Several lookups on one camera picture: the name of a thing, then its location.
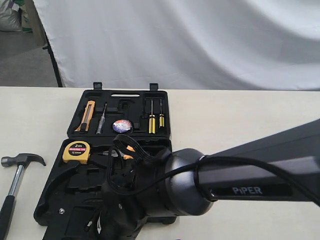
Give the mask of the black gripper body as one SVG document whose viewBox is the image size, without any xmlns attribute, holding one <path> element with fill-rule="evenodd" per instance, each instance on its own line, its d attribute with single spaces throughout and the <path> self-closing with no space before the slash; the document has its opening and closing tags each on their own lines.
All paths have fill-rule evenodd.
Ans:
<svg viewBox="0 0 320 240">
<path fill-rule="evenodd" d="M 147 216 L 137 210 L 103 207 L 96 223 L 97 239 L 135 240 L 146 223 Z"/>
</svg>

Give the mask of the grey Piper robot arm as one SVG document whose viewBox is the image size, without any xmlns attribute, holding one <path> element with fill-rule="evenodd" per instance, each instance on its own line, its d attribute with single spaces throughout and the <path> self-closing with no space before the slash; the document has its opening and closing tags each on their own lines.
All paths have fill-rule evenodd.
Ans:
<svg viewBox="0 0 320 240">
<path fill-rule="evenodd" d="M 134 240 L 147 222 L 201 216 L 218 200 L 320 203 L 320 122 L 315 120 L 212 155 L 193 148 L 148 154 L 119 134 L 108 160 L 96 217 L 99 240 Z"/>
</svg>

